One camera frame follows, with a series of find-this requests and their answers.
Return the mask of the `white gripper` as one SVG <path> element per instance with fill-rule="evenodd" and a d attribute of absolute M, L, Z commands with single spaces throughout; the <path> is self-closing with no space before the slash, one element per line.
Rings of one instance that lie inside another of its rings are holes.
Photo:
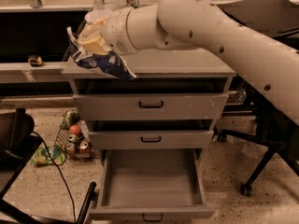
<path fill-rule="evenodd" d="M 79 44 L 96 55 L 107 55 L 111 49 L 119 55 L 137 53 L 127 30 L 128 18 L 132 10 L 132 7 L 118 9 L 108 18 L 104 17 L 88 24 L 80 34 L 83 39 L 78 41 Z"/>

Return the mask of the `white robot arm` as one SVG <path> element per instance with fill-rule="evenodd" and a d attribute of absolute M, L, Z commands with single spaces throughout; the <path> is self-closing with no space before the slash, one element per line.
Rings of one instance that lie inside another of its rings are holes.
<path fill-rule="evenodd" d="M 211 0 L 160 0 L 118 9 L 84 29 L 88 52 L 205 49 L 219 57 L 279 111 L 299 124 L 299 54 L 232 20 Z"/>

